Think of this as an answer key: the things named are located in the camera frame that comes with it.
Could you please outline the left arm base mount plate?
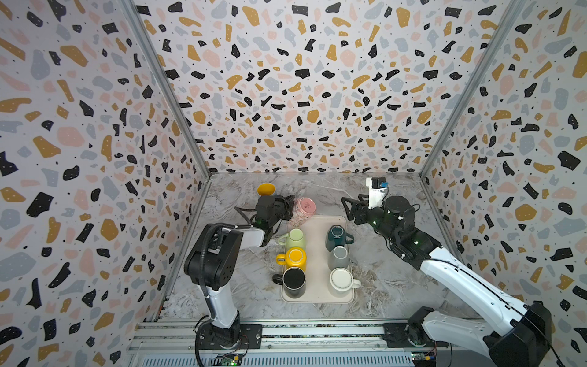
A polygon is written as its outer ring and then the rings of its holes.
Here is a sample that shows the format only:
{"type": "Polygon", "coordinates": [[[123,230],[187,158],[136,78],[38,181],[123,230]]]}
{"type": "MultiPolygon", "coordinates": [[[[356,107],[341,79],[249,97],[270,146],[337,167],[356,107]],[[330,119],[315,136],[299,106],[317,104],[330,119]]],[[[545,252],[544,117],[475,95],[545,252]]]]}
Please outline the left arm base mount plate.
{"type": "Polygon", "coordinates": [[[229,328],[220,328],[212,323],[203,323],[197,329],[195,344],[199,350],[259,350],[262,337],[261,324],[235,321],[229,328]]]}

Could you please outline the pink patterned mug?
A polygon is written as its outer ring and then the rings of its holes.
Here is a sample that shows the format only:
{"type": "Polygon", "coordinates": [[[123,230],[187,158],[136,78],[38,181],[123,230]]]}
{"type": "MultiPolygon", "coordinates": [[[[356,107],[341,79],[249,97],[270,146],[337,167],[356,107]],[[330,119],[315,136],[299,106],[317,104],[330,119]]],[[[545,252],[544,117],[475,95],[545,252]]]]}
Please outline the pink patterned mug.
{"type": "Polygon", "coordinates": [[[316,203],[309,197],[295,200],[292,218],[288,221],[290,229],[298,228],[316,213],[316,203]]]}

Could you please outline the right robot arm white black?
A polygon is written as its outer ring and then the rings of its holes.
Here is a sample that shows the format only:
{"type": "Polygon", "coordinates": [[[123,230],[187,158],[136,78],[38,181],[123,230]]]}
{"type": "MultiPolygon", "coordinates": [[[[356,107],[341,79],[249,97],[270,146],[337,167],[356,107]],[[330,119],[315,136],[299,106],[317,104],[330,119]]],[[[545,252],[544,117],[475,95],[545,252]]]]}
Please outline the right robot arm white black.
{"type": "Polygon", "coordinates": [[[374,207],[365,195],[341,202],[348,220],[370,225],[398,258],[443,284],[480,316],[466,320],[421,307],[404,330],[412,345],[445,342],[487,357],[496,366],[541,364],[552,343],[552,316],[544,305],[524,303],[461,263],[440,241],[417,229],[417,209],[404,197],[388,197],[374,207]]]}

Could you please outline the blue butterfly mug yellow inside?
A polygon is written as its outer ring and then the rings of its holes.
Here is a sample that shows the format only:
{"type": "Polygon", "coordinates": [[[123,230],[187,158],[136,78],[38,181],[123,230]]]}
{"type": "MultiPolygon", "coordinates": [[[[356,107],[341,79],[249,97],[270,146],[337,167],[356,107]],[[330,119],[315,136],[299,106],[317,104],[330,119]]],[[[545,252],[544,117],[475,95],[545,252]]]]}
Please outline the blue butterfly mug yellow inside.
{"type": "Polygon", "coordinates": [[[273,183],[262,183],[257,188],[257,193],[261,197],[271,196],[275,193],[276,187],[273,183]]]}

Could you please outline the light green mug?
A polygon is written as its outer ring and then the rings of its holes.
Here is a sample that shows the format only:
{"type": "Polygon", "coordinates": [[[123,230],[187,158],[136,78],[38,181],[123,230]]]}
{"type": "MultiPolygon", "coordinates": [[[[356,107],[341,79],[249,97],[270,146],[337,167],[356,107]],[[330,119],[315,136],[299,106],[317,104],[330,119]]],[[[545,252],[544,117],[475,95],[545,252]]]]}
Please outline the light green mug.
{"type": "Polygon", "coordinates": [[[280,236],[276,242],[279,245],[284,245],[286,252],[293,248],[306,249],[306,238],[301,229],[292,229],[290,232],[280,236]]]}

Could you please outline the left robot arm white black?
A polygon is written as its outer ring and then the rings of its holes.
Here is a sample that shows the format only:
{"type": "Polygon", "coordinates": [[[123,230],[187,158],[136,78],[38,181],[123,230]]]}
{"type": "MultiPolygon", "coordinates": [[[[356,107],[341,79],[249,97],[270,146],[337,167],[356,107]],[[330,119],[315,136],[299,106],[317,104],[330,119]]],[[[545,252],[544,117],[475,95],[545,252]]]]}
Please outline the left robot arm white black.
{"type": "Polygon", "coordinates": [[[203,293],[208,318],[196,327],[196,347],[235,349],[244,339],[240,313],[229,286],[241,248],[267,246],[274,227],[294,216],[295,196],[262,196],[253,216],[248,209],[235,210],[244,224],[209,223],[199,235],[183,266],[184,273],[203,293]]]}

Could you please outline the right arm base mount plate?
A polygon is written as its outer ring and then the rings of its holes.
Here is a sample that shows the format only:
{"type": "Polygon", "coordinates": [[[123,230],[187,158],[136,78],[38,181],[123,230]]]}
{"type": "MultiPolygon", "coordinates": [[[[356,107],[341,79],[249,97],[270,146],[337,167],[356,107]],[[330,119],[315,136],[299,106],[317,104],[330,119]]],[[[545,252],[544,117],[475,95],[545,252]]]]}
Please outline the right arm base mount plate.
{"type": "Polygon", "coordinates": [[[388,348],[448,347],[449,344],[432,340],[420,324],[395,321],[383,324],[382,339],[388,348]]]}

